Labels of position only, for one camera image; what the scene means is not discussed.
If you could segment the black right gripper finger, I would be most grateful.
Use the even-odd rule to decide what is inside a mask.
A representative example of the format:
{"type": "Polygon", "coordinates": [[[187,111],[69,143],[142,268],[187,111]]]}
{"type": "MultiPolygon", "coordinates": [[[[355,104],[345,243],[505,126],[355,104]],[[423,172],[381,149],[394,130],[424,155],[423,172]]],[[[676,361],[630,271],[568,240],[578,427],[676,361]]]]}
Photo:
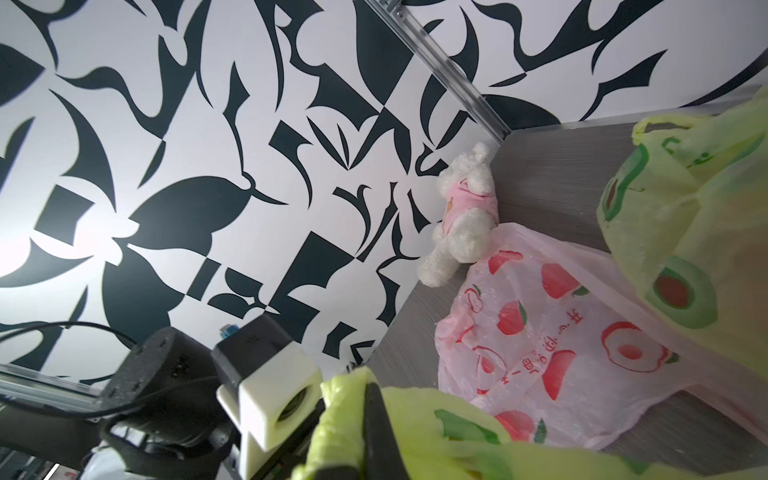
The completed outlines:
{"type": "Polygon", "coordinates": [[[381,388],[369,383],[363,412],[364,455],[361,467],[334,466],[320,469],[315,479],[409,479],[389,420],[381,388]]]}

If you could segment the green avocado print plastic bag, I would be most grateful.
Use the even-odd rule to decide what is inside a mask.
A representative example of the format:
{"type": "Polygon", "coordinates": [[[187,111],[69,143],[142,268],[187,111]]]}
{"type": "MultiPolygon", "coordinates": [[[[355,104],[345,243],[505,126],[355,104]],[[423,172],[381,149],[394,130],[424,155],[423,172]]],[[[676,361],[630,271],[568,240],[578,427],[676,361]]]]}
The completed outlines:
{"type": "Polygon", "coordinates": [[[668,325],[767,372],[767,93],[646,117],[597,209],[623,275],[668,325]]]}

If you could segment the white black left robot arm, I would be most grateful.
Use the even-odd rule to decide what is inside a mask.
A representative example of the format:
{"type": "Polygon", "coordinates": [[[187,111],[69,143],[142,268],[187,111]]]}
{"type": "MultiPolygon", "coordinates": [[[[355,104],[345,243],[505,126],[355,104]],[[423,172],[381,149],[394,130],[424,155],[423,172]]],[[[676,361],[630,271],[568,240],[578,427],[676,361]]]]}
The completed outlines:
{"type": "Polygon", "coordinates": [[[151,479],[213,479],[237,435],[216,399],[209,348],[173,328],[156,331],[126,356],[90,412],[1,403],[25,413],[96,420],[100,439],[127,472],[151,479]]]}

